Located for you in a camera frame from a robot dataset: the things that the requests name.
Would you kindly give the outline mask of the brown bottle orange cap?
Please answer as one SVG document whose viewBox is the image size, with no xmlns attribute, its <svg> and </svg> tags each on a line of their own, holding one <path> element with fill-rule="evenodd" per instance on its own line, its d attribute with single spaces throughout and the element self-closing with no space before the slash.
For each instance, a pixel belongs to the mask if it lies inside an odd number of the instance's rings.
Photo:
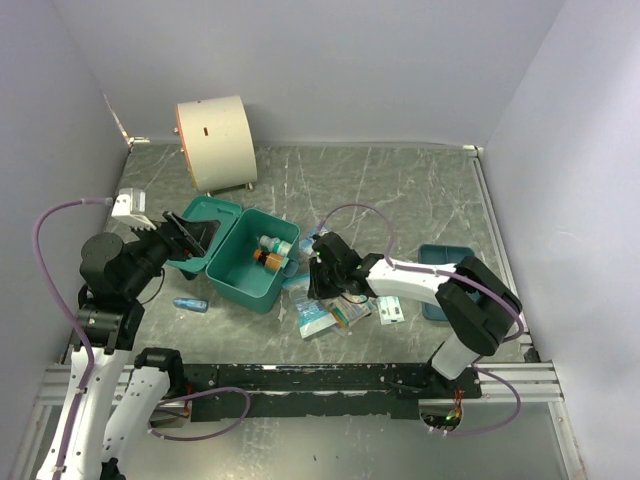
<svg viewBox="0 0 640 480">
<path fill-rule="evenodd" d="M 277 272 L 285 261 L 284 257 L 262 249 L 256 249 L 254 251 L 253 259 L 267 270 L 273 272 Z"/>
</svg>

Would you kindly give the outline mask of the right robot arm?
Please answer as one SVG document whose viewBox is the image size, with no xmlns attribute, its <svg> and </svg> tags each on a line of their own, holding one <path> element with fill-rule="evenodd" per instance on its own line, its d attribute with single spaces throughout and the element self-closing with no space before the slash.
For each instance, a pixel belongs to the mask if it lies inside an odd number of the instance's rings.
<svg viewBox="0 0 640 480">
<path fill-rule="evenodd" d="M 520 325 L 518 297 L 478 258 L 426 265 L 382 254 L 360 256 L 340 235 L 316 235 L 309 260 L 308 297 L 408 298 L 437 304 L 453 333 L 437 349 L 424 374 L 426 390 L 443 398 L 455 390 L 459 376 L 474 361 L 492 356 Z"/>
</svg>

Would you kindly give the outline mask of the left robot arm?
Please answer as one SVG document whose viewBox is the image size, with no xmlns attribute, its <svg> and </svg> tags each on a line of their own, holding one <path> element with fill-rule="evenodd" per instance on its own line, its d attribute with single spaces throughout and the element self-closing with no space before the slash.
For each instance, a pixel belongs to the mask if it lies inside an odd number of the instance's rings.
<svg viewBox="0 0 640 480">
<path fill-rule="evenodd" d="M 162 399 L 185 393 L 187 375 L 178 351 L 147 348 L 138 357 L 129 390 L 113 401 L 145 309 L 138 297 L 168 261 L 204 256 L 217 220 L 187 220 L 166 212 L 137 228 L 126 243 L 103 232 L 81 250 L 84 285 L 71 319 L 75 337 L 70 380 L 40 479 L 122 479 L 134 444 Z"/>
</svg>

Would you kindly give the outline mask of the clear gauze packet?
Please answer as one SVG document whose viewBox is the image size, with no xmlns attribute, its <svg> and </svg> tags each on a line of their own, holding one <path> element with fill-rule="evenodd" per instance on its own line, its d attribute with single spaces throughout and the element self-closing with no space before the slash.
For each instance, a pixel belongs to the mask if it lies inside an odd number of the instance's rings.
<svg viewBox="0 0 640 480">
<path fill-rule="evenodd" d="M 314 242 L 318 237 L 323 236 L 328 232 L 329 229 L 326 226 L 322 226 L 321 228 L 315 226 L 304 238 L 299 241 L 300 253 L 304 254 L 307 257 L 312 256 L 314 254 Z"/>
</svg>

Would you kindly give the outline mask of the blue cotton pad bag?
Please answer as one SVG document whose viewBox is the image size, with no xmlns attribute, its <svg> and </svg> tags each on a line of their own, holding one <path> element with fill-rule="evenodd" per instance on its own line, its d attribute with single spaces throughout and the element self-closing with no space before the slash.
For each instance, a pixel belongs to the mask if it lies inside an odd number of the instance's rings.
<svg viewBox="0 0 640 480">
<path fill-rule="evenodd" d="M 298 314 L 298 327 L 303 339 L 308 339 L 336 324 L 334 316 L 318 300 L 308 296 L 310 276 L 303 274 L 287 279 L 283 289 L 289 296 Z"/>
</svg>

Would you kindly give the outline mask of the green white bandage packet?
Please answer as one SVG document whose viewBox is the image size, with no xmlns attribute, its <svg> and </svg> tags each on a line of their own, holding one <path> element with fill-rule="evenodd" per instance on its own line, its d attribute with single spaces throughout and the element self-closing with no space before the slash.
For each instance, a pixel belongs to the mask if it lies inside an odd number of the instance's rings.
<svg viewBox="0 0 640 480">
<path fill-rule="evenodd" d="M 374 310 L 373 303 L 364 296 L 340 296 L 327 300 L 325 307 L 342 329 L 350 328 L 359 320 L 371 315 Z"/>
</svg>

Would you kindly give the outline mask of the white disinfectant bottle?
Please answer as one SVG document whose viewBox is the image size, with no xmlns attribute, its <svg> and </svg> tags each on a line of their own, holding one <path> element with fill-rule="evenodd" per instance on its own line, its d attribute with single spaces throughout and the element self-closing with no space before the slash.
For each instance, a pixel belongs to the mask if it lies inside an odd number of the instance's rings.
<svg viewBox="0 0 640 480">
<path fill-rule="evenodd" d="M 269 237 L 267 235 L 262 235 L 259 238 L 259 244 L 266 251 L 279 255 L 281 257 L 286 257 L 292 248 L 291 243 L 286 242 L 278 237 Z"/>
</svg>

